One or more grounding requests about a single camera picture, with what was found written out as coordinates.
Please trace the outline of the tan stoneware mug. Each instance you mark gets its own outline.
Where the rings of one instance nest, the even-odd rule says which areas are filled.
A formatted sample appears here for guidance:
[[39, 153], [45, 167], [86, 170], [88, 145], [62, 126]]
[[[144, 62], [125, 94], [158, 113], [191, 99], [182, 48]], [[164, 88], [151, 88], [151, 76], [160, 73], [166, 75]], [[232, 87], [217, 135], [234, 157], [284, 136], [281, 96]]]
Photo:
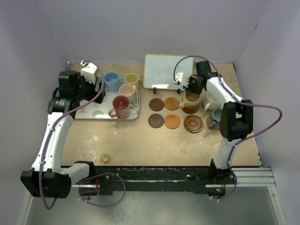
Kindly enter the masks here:
[[189, 108], [194, 109], [197, 108], [200, 104], [200, 95], [192, 93], [190, 91], [185, 91], [182, 96], [182, 101], [179, 104], [179, 108]]

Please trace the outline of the white mug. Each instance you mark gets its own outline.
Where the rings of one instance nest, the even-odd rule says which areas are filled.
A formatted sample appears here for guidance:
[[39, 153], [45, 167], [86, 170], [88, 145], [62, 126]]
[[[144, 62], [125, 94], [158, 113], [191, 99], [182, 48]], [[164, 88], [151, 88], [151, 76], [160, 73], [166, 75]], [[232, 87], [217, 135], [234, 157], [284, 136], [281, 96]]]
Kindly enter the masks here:
[[202, 107], [205, 112], [212, 112], [213, 110], [218, 109], [220, 104], [212, 93], [207, 92], [206, 96], [202, 100]]

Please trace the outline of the floral serving tray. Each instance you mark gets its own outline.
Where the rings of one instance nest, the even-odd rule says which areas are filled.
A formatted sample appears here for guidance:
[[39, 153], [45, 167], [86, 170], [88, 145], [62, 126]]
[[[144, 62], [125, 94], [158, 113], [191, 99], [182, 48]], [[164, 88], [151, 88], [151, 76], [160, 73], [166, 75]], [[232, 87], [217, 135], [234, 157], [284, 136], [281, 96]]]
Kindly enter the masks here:
[[[126, 120], [134, 120], [140, 114], [140, 88], [141, 88], [141, 81], [138, 81], [138, 94], [135, 97], [133, 103], [129, 105], [130, 108], [130, 115], [126, 118]], [[119, 96], [119, 92], [108, 92], [105, 87], [105, 97], [101, 104], [96, 102], [92, 102], [89, 105], [81, 108], [75, 114], [76, 119], [93, 119], [93, 120], [112, 120], [117, 119], [117, 117], [110, 117], [109, 111], [113, 107], [113, 100], [115, 97]]]

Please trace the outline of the light wood coaster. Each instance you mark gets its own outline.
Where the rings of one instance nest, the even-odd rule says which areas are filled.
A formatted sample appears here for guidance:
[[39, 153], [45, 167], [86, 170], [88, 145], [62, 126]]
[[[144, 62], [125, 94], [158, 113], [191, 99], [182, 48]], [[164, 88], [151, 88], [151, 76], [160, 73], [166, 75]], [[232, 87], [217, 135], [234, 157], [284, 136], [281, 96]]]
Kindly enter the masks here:
[[180, 126], [180, 118], [175, 114], [169, 114], [165, 117], [165, 126], [169, 129], [176, 129]]
[[174, 98], [174, 97], [168, 97], [165, 101], [164, 101], [164, 105], [165, 108], [168, 110], [176, 110], [179, 107], [179, 101], [178, 99]]

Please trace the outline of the grey stoneware cup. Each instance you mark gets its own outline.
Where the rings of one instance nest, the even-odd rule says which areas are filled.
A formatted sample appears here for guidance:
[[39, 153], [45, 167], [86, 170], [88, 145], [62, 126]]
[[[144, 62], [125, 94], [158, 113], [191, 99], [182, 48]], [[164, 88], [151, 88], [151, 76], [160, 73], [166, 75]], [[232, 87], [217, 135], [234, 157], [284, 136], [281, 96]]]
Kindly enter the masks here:
[[221, 116], [222, 116], [222, 109], [216, 109], [213, 112], [211, 112], [208, 116], [210, 120], [209, 128], [212, 127], [219, 128]]

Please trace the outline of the ringed brown wood coaster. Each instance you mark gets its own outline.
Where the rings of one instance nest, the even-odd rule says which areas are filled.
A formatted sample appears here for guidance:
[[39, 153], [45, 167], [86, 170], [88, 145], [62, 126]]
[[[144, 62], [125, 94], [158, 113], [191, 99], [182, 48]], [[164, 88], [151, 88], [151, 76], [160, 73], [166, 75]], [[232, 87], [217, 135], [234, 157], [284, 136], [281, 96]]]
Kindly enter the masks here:
[[198, 133], [203, 128], [203, 121], [196, 115], [189, 115], [184, 119], [184, 128], [190, 133]]

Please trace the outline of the dark walnut coaster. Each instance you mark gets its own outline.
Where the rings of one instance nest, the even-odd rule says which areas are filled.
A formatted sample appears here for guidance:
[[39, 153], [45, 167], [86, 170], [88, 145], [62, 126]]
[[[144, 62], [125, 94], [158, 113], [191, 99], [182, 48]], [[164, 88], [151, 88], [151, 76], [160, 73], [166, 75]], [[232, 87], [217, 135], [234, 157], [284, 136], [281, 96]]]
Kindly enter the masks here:
[[159, 98], [153, 98], [150, 102], [149, 102], [149, 108], [153, 111], [161, 111], [164, 108], [165, 104], [163, 102], [163, 100], [159, 99]]
[[148, 124], [153, 128], [159, 128], [164, 124], [164, 118], [158, 113], [154, 113], [149, 116]]

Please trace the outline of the pink mug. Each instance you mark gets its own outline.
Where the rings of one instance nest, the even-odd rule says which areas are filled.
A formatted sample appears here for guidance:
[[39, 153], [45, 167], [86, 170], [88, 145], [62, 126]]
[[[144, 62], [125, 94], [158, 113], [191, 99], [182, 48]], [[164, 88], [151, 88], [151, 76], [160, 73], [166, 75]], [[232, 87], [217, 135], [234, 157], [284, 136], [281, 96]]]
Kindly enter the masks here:
[[135, 101], [137, 88], [134, 84], [124, 84], [120, 86], [119, 93], [120, 95], [127, 97], [129, 99], [129, 103], [131, 104]]

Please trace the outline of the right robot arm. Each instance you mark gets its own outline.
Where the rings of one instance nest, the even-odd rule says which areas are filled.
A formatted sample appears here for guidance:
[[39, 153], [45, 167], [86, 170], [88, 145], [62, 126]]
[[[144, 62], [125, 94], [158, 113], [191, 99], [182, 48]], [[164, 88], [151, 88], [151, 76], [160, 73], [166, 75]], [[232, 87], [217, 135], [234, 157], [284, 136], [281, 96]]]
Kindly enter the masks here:
[[231, 166], [235, 150], [232, 150], [238, 141], [247, 138], [253, 131], [253, 108], [240, 105], [239, 102], [251, 104], [251, 100], [244, 100], [236, 95], [217, 72], [212, 72], [207, 61], [195, 64], [196, 74], [188, 78], [187, 91], [201, 94], [209, 91], [222, 107], [219, 130], [222, 141], [216, 156], [211, 162], [214, 169], [209, 171], [209, 180], [220, 183], [225, 178], [224, 170]]

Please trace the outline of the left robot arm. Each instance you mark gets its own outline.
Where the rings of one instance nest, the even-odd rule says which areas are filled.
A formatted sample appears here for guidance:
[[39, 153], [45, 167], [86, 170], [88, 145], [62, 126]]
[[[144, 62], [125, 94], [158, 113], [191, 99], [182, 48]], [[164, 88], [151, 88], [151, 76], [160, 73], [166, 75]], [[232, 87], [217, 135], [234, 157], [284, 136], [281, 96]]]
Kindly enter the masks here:
[[66, 198], [80, 180], [91, 184], [97, 173], [91, 161], [76, 161], [61, 167], [61, 157], [69, 129], [80, 102], [102, 103], [105, 91], [96, 91], [98, 70], [67, 70], [58, 76], [59, 86], [48, 103], [47, 127], [37, 158], [30, 170], [22, 171], [21, 182], [33, 197]]

